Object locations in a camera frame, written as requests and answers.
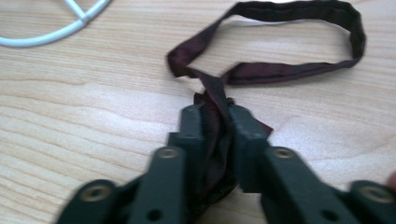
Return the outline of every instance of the wood grain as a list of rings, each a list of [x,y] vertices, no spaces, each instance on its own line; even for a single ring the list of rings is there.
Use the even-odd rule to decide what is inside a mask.
[[[88,8],[94,1],[78,1]],[[298,151],[322,178],[345,189],[385,183],[396,170],[396,2],[350,1],[368,36],[353,69],[227,94],[274,127],[271,142]],[[31,49],[0,48],[0,223],[51,223],[72,191],[145,171],[177,130],[197,81],[174,79],[164,56],[234,1],[117,0],[87,28]],[[62,1],[0,2],[0,35],[44,34],[73,21]],[[193,63],[210,74],[235,62],[337,62],[347,33],[319,21],[225,22]],[[265,223],[258,195],[235,190],[199,223]]]

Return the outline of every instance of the white wire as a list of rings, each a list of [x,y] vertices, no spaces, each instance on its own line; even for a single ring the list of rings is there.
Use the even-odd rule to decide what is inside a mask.
[[[88,24],[96,15],[98,15],[111,0],[99,0],[87,12],[84,12],[73,0],[65,0],[72,10],[78,15],[78,20],[65,26],[64,28],[47,35],[41,35],[30,38],[10,39],[0,36],[0,45],[12,48],[27,48],[39,45],[45,45],[56,40],[65,38]]]

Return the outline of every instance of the table surface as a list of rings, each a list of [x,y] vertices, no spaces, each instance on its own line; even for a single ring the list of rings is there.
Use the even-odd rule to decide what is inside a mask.
[[[94,1],[78,1],[88,8]],[[350,1],[368,36],[352,69],[287,83],[227,87],[339,189],[385,183],[396,170],[396,1]],[[177,130],[199,81],[176,79],[166,53],[234,1],[117,0],[88,27],[29,49],[0,48],[0,223],[51,223],[83,183],[122,185]],[[0,2],[2,36],[45,34],[75,19],[63,1]],[[320,21],[262,24],[234,17],[193,63],[213,75],[235,62],[335,63],[348,33]],[[259,195],[236,189],[199,223],[265,223]]]

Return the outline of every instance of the dark red fabric strap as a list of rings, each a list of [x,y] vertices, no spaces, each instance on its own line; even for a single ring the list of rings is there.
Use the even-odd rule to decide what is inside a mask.
[[[188,67],[202,54],[213,39],[220,24],[232,15],[240,15],[257,21],[297,21],[322,20],[336,24],[350,32],[352,58],[339,63],[239,63],[221,77],[212,77],[203,71]],[[365,34],[361,25],[361,15],[352,5],[334,0],[299,1],[286,4],[270,2],[237,3],[217,21],[206,27],[198,35],[175,47],[167,55],[170,70],[175,77],[200,78],[205,93],[196,93],[195,104],[203,104],[204,136],[206,140],[206,173],[199,176],[203,189],[197,194],[203,200],[220,183],[233,178],[229,162],[232,140],[231,120],[227,106],[224,84],[245,85],[274,83],[309,77],[355,65],[362,57],[365,47]],[[271,128],[262,125],[265,131]]]

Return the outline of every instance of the cable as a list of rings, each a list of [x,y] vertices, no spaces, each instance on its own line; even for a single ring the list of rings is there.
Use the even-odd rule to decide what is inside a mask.
[[[111,0],[99,0],[88,11],[84,12],[74,0],[64,0],[67,5],[78,16],[78,20],[70,23],[64,28],[47,35],[40,35],[30,38],[10,39],[0,36],[0,45],[12,48],[27,48],[45,45],[59,39],[65,38],[82,28],[84,28],[93,18],[95,18]]]

